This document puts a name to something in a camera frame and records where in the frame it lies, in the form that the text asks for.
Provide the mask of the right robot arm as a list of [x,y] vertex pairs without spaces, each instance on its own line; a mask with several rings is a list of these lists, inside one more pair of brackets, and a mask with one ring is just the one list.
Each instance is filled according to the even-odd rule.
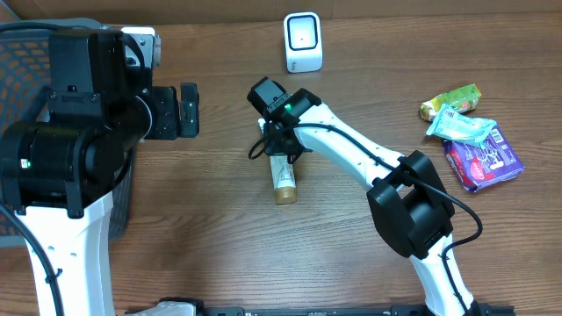
[[305,152],[329,159],[365,189],[378,235],[414,265],[427,309],[435,315],[477,312],[452,252],[458,243],[451,219],[461,203],[446,192],[425,154],[382,147],[309,90],[289,93],[269,77],[256,83],[247,99],[265,121],[249,159],[266,154],[293,164]]

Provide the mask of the white barcode scanner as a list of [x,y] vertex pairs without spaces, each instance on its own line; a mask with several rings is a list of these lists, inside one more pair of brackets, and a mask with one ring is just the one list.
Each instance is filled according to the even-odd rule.
[[284,21],[285,58],[289,73],[321,69],[323,48],[320,17],[312,11],[288,14]]

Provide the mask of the teal snack packet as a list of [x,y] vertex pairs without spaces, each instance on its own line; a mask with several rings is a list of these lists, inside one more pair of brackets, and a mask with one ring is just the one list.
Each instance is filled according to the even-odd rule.
[[497,126],[495,120],[466,117],[450,105],[444,104],[434,117],[426,135],[474,147],[484,147],[485,139],[495,126]]

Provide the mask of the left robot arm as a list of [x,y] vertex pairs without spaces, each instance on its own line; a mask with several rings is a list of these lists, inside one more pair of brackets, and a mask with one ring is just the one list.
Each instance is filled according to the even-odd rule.
[[156,86],[162,41],[120,29],[26,21],[2,46],[33,52],[49,81],[1,137],[1,211],[23,234],[43,315],[112,315],[111,216],[143,140],[193,138],[198,89]]

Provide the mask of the white tube with gold cap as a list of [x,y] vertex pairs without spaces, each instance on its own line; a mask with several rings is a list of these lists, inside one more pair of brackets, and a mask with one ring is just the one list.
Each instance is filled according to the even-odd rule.
[[293,166],[286,155],[270,156],[274,198],[277,205],[288,205],[297,201],[297,188]]

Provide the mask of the purple pad package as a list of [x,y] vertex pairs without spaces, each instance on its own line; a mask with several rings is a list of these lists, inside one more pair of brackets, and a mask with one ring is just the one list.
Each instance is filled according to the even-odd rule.
[[516,178],[525,167],[499,126],[484,141],[484,147],[445,140],[443,153],[462,187],[476,192]]

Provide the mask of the grey plastic mesh basket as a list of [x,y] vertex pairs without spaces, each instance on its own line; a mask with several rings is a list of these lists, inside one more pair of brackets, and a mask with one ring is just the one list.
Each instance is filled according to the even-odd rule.
[[[40,19],[1,25],[20,26],[23,24],[44,23],[55,26],[69,26],[73,29],[109,29],[110,26],[90,18]],[[41,89],[50,83],[47,29],[32,29],[1,33],[1,136],[15,121],[28,120],[31,117],[39,121],[48,121],[47,110],[38,109],[32,101],[41,95]],[[41,103],[46,105],[43,97]],[[133,158],[122,182],[113,190],[114,208],[112,210],[109,239],[117,240],[126,230],[130,218],[130,201],[132,192]],[[25,241],[19,236],[16,227],[1,214],[1,248],[24,246]]]

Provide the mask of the green yellow snack packet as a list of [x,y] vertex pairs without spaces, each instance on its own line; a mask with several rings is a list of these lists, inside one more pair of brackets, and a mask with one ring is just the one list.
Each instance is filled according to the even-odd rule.
[[431,122],[444,104],[459,113],[475,110],[481,99],[479,88],[473,83],[455,90],[444,92],[421,104],[419,113],[422,119]]

